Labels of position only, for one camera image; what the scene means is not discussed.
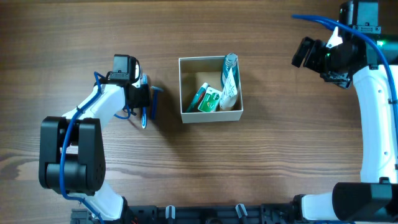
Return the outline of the blue white toothbrush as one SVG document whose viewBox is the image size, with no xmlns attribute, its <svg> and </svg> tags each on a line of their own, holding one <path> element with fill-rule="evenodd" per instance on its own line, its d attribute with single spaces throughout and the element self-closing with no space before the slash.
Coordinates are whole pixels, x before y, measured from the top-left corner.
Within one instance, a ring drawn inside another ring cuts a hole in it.
<svg viewBox="0 0 398 224">
<path fill-rule="evenodd" d="M 141 78 L 141 85 L 147 86 L 148 84 L 149 84 L 148 77 L 144 73 Z M 142 125 L 143 129 L 146 129 L 146 127 L 147 127 L 147 108 L 146 107 L 142 108 L 141 125 Z"/>
</svg>

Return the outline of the blue disposable razor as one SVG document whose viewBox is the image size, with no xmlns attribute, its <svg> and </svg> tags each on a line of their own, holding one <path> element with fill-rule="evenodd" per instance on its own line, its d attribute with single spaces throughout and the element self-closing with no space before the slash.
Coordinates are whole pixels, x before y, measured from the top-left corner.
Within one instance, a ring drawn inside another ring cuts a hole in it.
<svg viewBox="0 0 398 224">
<path fill-rule="evenodd" d="M 151 109 L 150 118 L 155 120 L 156 111 L 157 111 L 158 94 L 162 93 L 164 90 L 161 87 L 157 87 L 157 86 L 151 86 L 151 89 L 153 90 L 154 94 L 153 94 L 153 99 L 152 99 L 152 109 Z"/>
</svg>

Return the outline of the red green toothpaste tube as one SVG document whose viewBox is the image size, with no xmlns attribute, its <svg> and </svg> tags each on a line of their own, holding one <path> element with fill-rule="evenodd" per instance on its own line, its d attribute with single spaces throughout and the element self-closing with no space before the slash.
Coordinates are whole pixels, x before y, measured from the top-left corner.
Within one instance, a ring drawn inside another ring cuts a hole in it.
<svg viewBox="0 0 398 224">
<path fill-rule="evenodd" d="M 196 105 L 199 103 L 199 101 L 201 100 L 201 98 L 204 96 L 204 94 L 206 93 L 206 89 L 209 87 L 208 83 L 204 83 L 202 84 L 202 86 L 199 88 L 199 90 L 195 93 L 193 100 L 191 101 L 191 103 L 189 104 L 186 112 L 187 113 L 191 113 Z"/>
</svg>

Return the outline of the green white soap box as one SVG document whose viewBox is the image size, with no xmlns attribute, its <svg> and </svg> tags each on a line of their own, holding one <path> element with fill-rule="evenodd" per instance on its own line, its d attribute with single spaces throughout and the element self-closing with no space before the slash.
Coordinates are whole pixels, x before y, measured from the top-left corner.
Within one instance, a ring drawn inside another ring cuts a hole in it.
<svg viewBox="0 0 398 224">
<path fill-rule="evenodd" d="M 215 112 L 219 105 L 221 94 L 221 91 L 208 87 L 198 106 L 198 110 L 204 113 Z"/>
</svg>

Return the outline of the teal mouthwash bottle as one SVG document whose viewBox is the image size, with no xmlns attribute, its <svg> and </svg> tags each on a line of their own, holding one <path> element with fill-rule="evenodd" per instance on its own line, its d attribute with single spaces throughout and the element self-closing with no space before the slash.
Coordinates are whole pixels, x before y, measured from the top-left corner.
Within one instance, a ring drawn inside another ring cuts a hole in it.
<svg viewBox="0 0 398 224">
<path fill-rule="evenodd" d="M 239 72 L 238 72 L 238 56 L 234 53 L 230 53 L 224 57 L 223 67 L 221 71 L 221 87 L 224 88 L 224 84 L 229 74 L 229 70 L 232 69 L 235 84 L 239 85 Z"/>
</svg>

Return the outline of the white cream tube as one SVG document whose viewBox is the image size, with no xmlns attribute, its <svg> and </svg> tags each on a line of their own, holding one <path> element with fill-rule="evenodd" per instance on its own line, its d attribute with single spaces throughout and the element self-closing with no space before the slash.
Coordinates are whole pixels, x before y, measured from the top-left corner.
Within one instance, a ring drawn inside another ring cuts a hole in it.
<svg viewBox="0 0 398 224">
<path fill-rule="evenodd" d="M 233 69 L 230 68 L 220 98 L 220 110 L 230 111 L 234 108 L 238 98 L 238 89 L 233 76 Z"/>
</svg>

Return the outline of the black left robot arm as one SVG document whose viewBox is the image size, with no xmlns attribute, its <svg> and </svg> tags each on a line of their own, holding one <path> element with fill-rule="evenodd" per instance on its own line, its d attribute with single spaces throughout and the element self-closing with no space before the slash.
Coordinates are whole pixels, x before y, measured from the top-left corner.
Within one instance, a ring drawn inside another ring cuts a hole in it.
<svg viewBox="0 0 398 224">
<path fill-rule="evenodd" d="M 114 55 L 106 75 L 94 73 L 91 94 L 62 116 L 46 117 L 40 127 L 39 182 L 66 200 L 84 205 L 90 223 L 138 223 L 127 200 L 104 180 L 103 128 L 112 118 L 133 116 L 150 105 L 149 85 L 137 58 Z"/>
</svg>

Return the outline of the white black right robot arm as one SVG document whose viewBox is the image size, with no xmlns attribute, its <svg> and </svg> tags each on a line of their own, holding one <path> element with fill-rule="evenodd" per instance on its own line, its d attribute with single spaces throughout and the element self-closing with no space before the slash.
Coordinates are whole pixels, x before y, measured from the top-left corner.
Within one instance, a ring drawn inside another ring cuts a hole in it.
<svg viewBox="0 0 398 224">
<path fill-rule="evenodd" d="M 324 194 L 298 195 L 297 223 L 397 221 L 397 36 L 383 34 L 377 1 L 348 1 L 338 20 L 305 15 L 332 33 L 328 42 L 302 39 L 296 67 L 340 88 L 354 87 L 361 112 L 363 159 L 359 182 L 339 182 Z"/>
</svg>

